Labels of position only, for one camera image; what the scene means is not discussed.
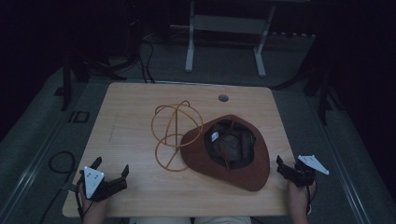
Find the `metal floor rail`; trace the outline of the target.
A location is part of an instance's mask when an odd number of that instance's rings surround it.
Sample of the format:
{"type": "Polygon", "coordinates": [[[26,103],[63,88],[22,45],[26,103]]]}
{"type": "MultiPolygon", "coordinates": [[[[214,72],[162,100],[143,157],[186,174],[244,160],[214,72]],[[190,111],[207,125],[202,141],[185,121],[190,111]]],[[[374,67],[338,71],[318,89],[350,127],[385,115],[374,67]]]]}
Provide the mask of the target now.
{"type": "Polygon", "coordinates": [[[63,215],[83,150],[83,134],[69,123],[57,96],[38,96],[0,142],[0,224],[78,224],[63,215]]]}
{"type": "Polygon", "coordinates": [[[366,209],[362,204],[361,197],[357,192],[356,187],[353,184],[350,175],[347,172],[347,168],[342,162],[342,158],[338,153],[336,144],[331,137],[329,128],[323,124],[323,122],[318,116],[318,112],[315,108],[314,100],[311,97],[306,97],[305,100],[307,101],[311,114],[316,119],[319,125],[319,129],[322,132],[322,135],[324,136],[324,139],[328,145],[332,157],[333,170],[335,171],[341,183],[349,207],[351,208],[351,211],[355,217],[355,220],[357,221],[357,224],[372,224],[371,219],[369,218],[366,209]]]}

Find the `person's left hand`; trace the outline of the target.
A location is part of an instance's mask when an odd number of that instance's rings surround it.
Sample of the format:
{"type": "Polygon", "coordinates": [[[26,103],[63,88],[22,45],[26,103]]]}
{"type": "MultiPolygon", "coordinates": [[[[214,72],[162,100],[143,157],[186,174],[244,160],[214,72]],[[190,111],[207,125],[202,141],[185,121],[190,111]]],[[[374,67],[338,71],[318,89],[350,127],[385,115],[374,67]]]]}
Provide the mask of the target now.
{"type": "Polygon", "coordinates": [[[99,203],[88,200],[83,192],[84,188],[79,187],[80,199],[83,212],[83,224],[103,224],[107,214],[107,205],[109,199],[99,203]]]}

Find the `white metal desk frame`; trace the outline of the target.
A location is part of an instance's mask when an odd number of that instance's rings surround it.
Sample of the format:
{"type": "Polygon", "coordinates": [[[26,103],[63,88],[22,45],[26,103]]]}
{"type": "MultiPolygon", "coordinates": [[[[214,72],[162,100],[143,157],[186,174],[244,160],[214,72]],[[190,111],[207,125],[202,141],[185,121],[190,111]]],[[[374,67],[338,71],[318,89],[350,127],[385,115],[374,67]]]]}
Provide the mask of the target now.
{"type": "Polygon", "coordinates": [[[267,13],[266,19],[248,19],[223,16],[210,16],[195,13],[195,0],[190,0],[190,17],[189,17],[189,45],[185,62],[185,70],[191,72],[193,69],[194,59],[194,32],[211,31],[223,33],[236,33],[259,35],[261,40],[253,49],[256,67],[259,77],[266,76],[262,50],[269,34],[272,19],[276,12],[276,6],[271,6],[267,13]]]}

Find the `brown brimmed hat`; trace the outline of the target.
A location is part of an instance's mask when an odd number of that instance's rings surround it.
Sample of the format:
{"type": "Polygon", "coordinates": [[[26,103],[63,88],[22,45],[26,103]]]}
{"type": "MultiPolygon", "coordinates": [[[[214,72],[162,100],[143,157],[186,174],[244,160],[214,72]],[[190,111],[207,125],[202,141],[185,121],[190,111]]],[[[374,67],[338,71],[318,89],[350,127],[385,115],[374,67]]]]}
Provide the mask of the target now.
{"type": "Polygon", "coordinates": [[[209,121],[181,139],[183,161],[193,171],[248,191],[261,190],[270,174],[261,132],[235,115],[209,121]]]}

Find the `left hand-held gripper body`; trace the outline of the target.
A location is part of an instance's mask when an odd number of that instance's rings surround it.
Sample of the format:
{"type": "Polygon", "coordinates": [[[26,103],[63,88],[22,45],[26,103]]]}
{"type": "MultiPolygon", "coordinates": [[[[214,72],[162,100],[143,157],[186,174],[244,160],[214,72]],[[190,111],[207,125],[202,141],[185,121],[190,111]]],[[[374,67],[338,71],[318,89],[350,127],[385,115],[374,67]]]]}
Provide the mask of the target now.
{"type": "Polygon", "coordinates": [[[120,177],[112,181],[105,181],[103,172],[85,166],[82,170],[82,187],[85,197],[98,203],[127,189],[127,182],[121,182],[120,177]]]}

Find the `black tripod stand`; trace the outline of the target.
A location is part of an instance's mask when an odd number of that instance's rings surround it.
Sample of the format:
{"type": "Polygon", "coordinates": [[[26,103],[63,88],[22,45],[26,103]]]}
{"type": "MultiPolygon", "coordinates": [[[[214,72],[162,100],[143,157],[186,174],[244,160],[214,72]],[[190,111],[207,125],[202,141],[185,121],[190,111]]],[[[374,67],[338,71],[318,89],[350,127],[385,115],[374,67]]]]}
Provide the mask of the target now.
{"type": "Polygon", "coordinates": [[[297,70],[297,74],[271,87],[271,90],[280,91],[303,79],[307,79],[303,93],[305,96],[314,96],[319,91],[318,118],[323,125],[327,124],[326,111],[331,109],[328,96],[331,94],[330,83],[333,62],[329,53],[326,37],[324,35],[316,35],[315,40],[297,70]]]}

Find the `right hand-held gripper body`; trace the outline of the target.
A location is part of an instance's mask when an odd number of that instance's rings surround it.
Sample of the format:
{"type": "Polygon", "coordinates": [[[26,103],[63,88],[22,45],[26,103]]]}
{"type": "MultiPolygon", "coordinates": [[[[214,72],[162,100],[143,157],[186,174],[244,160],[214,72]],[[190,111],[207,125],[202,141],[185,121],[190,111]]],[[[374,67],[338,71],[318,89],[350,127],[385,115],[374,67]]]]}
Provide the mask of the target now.
{"type": "Polygon", "coordinates": [[[316,178],[316,172],[329,175],[330,171],[317,159],[315,155],[299,155],[297,162],[291,169],[289,180],[298,188],[310,186],[316,178]]]}

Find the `person's right hand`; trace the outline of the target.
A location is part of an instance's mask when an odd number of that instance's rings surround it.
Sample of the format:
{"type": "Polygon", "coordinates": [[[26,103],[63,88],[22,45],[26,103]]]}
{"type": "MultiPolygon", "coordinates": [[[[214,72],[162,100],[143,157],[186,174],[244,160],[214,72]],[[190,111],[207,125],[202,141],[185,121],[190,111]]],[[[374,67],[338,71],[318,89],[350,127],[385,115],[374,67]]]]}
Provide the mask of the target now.
{"type": "Polygon", "coordinates": [[[317,190],[317,182],[307,187],[297,188],[291,181],[288,182],[288,208],[292,224],[309,224],[308,207],[317,190]]]}

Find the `black rectangular floor frame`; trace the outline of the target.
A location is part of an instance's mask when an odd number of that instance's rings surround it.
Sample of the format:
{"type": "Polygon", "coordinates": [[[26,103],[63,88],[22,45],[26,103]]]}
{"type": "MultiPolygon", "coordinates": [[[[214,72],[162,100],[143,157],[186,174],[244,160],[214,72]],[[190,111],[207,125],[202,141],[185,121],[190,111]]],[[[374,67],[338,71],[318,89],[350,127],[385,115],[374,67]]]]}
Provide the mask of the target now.
{"type": "Polygon", "coordinates": [[[87,123],[90,118],[90,113],[86,111],[73,111],[70,115],[69,123],[87,123]]]}

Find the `black stand with legs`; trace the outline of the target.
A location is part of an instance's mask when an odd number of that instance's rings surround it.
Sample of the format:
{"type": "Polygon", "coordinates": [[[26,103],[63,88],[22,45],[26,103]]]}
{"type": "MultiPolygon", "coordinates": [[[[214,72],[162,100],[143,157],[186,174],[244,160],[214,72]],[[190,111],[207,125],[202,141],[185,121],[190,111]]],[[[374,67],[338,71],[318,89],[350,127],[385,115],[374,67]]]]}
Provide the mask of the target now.
{"type": "Polygon", "coordinates": [[[126,61],[123,63],[119,63],[116,65],[102,65],[99,62],[95,61],[93,58],[89,57],[87,54],[82,53],[77,49],[65,49],[63,53],[63,85],[58,88],[54,93],[55,96],[63,97],[63,106],[62,111],[65,111],[67,107],[70,105],[72,100],[72,60],[81,60],[83,63],[86,63],[88,66],[96,69],[99,73],[105,75],[106,77],[110,77],[115,80],[126,80],[126,77],[122,77],[115,73],[116,70],[121,68],[125,68],[128,65],[131,65],[134,62],[134,58],[127,57],[126,61]]]}

